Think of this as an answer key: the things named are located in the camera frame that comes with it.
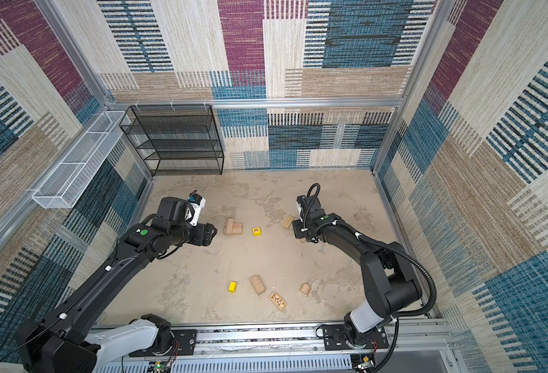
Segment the light wood block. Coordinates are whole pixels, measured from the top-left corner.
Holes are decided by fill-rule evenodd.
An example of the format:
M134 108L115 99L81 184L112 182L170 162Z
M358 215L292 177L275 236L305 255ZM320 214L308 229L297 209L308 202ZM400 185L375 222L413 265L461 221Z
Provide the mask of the light wood block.
M293 224L293 221L294 221L294 216L288 214L288 215L283 219L282 227L285 228L285 229L288 229L288 228L291 227L291 225Z

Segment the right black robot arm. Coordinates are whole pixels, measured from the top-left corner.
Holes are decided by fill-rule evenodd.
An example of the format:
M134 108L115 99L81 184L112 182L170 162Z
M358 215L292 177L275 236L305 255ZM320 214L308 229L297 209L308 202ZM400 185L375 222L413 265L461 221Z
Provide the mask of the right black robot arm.
M432 292L435 285L425 268L398 242L387 244L364 235L339 215L327 214L314 195L298 197L297 209L300 218L293 221L296 239L325 242L360 265L365 300L345 316L343 324L350 348L364 347L374 333L397 318L425 315L434 307L435 298L430 295L419 309L406 309L423 297L417 270L425 275Z

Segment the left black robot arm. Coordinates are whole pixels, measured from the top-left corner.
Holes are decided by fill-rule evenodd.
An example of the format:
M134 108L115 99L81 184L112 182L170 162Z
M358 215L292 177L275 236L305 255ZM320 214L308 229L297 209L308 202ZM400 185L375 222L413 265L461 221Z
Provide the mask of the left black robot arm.
M146 314L105 332L91 328L114 298L155 260L164 260L185 244L209 246L216 228L199 223L206 201L197 192L186 199L165 197L157 213L129 228L114 251L84 284L41 322L23 322L15 334L28 372L92 372L126 355L170 354L176 346L171 323Z

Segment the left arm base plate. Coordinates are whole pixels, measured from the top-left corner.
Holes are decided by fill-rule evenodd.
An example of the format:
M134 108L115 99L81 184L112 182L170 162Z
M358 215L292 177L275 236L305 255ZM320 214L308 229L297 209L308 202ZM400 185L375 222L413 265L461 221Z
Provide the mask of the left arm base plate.
M159 332L157 339L147 349L134 351L129 357L191 356L196 346L196 329L171 329Z

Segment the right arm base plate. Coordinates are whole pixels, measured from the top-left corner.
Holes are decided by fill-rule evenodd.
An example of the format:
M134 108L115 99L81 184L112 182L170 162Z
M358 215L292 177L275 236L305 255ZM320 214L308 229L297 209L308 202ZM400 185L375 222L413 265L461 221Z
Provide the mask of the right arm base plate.
M316 328L315 335L323 340L327 351L387 349L390 346L384 329L381 333L374 329L364 342L359 343L349 342L344 325L341 324L321 324Z

